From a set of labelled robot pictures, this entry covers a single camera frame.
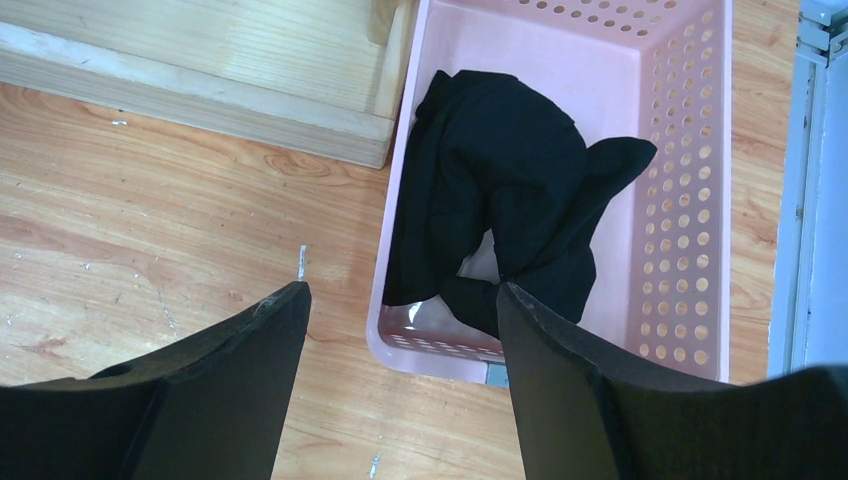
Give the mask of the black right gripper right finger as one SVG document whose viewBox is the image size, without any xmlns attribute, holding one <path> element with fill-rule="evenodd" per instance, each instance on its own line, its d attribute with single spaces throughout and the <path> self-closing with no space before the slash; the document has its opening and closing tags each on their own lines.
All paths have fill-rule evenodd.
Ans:
<svg viewBox="0 0 848 480">
<path fill-rule="evenodd" d="M 497 309 L 529 479 L 847 475 L 843 366 L 734 386 L 632 354 L 513 284 Z"/>
</svg>

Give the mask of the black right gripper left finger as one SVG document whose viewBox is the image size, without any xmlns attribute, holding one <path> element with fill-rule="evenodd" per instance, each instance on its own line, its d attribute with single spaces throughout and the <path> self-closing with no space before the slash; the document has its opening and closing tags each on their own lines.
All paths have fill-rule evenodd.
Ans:
<svg viewBox="0 0 848 480">
<path fill-rule="evenodd" d="M 310 315 L 292 282 L 85 379 L 1 390 L 5 479 L 268 479 Z"/>
</svg>

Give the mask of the black underwear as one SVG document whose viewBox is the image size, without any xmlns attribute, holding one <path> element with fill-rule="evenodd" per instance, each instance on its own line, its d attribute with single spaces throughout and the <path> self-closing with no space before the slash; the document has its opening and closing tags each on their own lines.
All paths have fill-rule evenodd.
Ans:
<svg viewBox="0 0 848 480">
<path fill-rule="evenodd" d="M 597 277 L 592 237 L 657 151 L 632 136 L 588 144 L 515 76 L 438 71 L 405 148 L 383 304 L 440 297 L 458 321 L 498 337 L 498 285 L 459 273 L 491 235 L 501 282 L 580 322 Z"/>
</svg>

